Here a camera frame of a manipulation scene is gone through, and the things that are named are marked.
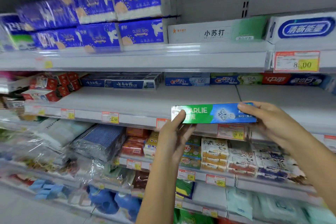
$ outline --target person's left hand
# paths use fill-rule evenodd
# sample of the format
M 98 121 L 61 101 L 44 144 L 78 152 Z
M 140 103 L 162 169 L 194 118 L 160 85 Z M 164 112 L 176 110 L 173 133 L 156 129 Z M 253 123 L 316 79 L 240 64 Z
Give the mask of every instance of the person's left hand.
M 159 133 L 155 159 L 164 159 L 178 167 L 186 142 L 195 131 L 196 124 L 181 124 L 186 112 L 181 110 L 172 121 L 167 121 Z

